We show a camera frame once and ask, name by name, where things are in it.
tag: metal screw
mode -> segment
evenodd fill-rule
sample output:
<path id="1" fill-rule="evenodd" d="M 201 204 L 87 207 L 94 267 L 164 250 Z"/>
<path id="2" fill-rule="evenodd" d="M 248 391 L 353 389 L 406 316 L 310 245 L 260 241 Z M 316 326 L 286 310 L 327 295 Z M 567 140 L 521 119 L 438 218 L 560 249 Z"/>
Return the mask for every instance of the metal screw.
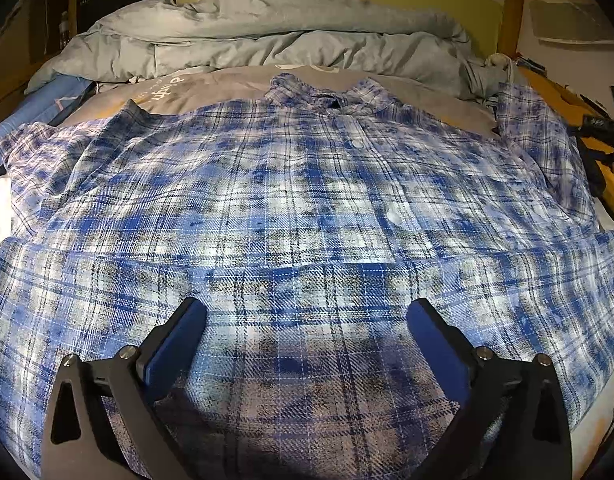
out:
<path id="1" fill-rule="evenodd" d="M 486 346 L 476 348 L 476 355 L 483 361 L 489 361 L 494 358 L 494 351 Z"/>
<path id="2" fill-rule="evenodd" d="M 133 357 L 137 350 L 138 349 L 133 345 L 123 346 L 120 348 L 118 355 L 120 356 L 120 359 L 129 359 Z"/>
<path id="3" fill-rule="evenodd" d="M 78 356 L 75 354 L 66 355 L 62 360 L 62 366 L 71 366 L 72 364 L 75 364 L 77 360 Z"/>
<path id="4" fill-rule="evenodd" d="M 551 357 L 549 357 L 547 354 L 536 354 L 536 361 L 538 361 L 538 364 L 541 364 L 542 366 L 552 365 Z"/>

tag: blue blanket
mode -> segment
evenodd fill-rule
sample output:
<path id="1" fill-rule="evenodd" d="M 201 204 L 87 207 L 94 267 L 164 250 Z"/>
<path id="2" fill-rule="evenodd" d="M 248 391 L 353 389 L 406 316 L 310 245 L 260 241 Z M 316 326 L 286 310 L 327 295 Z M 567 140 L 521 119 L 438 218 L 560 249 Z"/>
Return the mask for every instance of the blue blanket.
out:
<path id="1" fill-rule="evenodd" d="M 81 97 L 91 81 L 71 75 L 58 75 L 50 83 L 27 96 L 16 110 L 0 123 L 0 139 L 21 124 L 49 123 Z"/>
<path id="2" fill-rule="evenodd" d="M 614 233 L 537 94 L 502 85 L 498 123 L 285 74 L 257 101 L 4 137 L 0 438 L 39 474 L 62 357 L 138 344 L 187 296 L 207 330 L 157 409 L 209 478 L 411 472 L 458 409 L 408 334 L 418 297 L 475 346 L 549 354 L 573 428 L 614 368 Z"/>

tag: bottle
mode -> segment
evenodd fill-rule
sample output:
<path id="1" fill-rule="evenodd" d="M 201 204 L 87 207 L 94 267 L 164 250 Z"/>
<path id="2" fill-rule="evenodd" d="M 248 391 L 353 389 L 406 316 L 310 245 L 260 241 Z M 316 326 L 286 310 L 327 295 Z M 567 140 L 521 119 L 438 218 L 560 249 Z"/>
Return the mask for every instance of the bottle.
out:
<path id="1" fill-rule="evenodd" d="M 66 10 L 62 13 L 58 30 L 60 31 L 60 50 L 62 50 L 69 43 L 69 15 Z"/>

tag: shirt sleeve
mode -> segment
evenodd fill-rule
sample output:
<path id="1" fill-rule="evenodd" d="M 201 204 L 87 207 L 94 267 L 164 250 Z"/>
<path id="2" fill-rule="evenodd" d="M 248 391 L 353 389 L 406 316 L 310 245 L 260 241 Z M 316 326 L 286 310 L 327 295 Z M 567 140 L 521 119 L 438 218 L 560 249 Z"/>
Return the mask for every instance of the shirt sleeve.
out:
<path id="1" fill-rule="evenodd" d="M 549 192 L 580 222 L 595 222 L 593 198 L 576 140 L 564 120 L 528 86 L 501 84 L 496 114 L 501 139 L 529 156 Z"/>

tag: black device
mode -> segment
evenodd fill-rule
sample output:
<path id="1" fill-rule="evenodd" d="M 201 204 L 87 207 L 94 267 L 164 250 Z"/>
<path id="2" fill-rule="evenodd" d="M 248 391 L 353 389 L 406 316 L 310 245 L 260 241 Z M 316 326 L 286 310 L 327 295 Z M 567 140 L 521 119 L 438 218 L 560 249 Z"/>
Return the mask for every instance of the black device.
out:
<path id="1" fill-rule="evenodd" d="M 614 86 L 611 87 L 614 101 Z M 589 181 L 593 196 L 600 198 L 605 190 L 606 182 L 597 162 L 613 168 L 614 165 L 614 121 L 606 117 L 583 116 L 581 126 L 572 126 L 568 129 L 569 135 L 577 137 L 578 152 L 583 161 L 584 171 Z M 581 137 L 593 137 L 613 148 L 613 152 L 605 153 L 593 150 L 584 145 Z"/>
<path id="2" fill-rule="evenodd" d="M 139 346 L 124 346 L 110 359 L 61 362 L 47 410 L 42 441 L 43 480 L 135 480 L 101 400 L 112 396 L 138 455 L 153 480 L 200 479 L 186 465 L 151 403 L 166 395 L 190 363 L 207 309 L 187 298 L 163 326 Z M 567 414 L 551 359 L 501 359 L 474 348 L 447 325 L 425 299 L 407 311 L 407 325 L 446 396 L 461 406 L 412 480 L 452 480 L 477 464 L 471 480 L 570 480 Z M 500 430 L 480 465 L 491 425 Z"/>

